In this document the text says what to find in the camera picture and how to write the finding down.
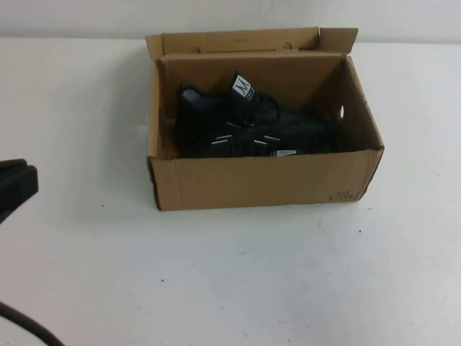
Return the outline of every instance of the box flap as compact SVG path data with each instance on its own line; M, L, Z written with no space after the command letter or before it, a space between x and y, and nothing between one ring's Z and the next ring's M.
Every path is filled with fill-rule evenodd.
M191 32L146 37L153 60L168 53L322 50L349 54L358 29L304 27L278 30Z

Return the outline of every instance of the black shoe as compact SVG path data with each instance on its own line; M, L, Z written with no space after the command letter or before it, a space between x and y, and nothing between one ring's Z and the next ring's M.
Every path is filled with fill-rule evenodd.
M238 73L219 96L191 87L179 90L175 140L181 157L271 156L283 150L317 154L333 150L329 144L335 135L330 125L256 92Z

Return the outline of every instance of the shoe label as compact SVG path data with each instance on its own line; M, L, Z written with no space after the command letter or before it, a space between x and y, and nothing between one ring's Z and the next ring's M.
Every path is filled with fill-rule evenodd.
M251 99L254 94L251 84L242 76L237 76L236 81L233 82L232 89L247 99Z
M274 152L275 156L288 156L295 155L296 150L277 150Z

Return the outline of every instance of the open cardboard box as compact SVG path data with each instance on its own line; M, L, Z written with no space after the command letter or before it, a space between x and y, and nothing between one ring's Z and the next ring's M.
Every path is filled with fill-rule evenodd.
M352 59L357 29L152 35L147 165L159 210L359 200L384 145ZM177 159L172 128L180 84L224 92L235 71L256 91L319 111L341 130L346 152L299 156Z

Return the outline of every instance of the white logo tag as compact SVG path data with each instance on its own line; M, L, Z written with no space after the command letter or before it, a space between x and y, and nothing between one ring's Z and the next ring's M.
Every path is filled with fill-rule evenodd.
M237 76L236 81L233 83L232 89L238 92L243 97L246 97L251 90L251 85L242 76Z

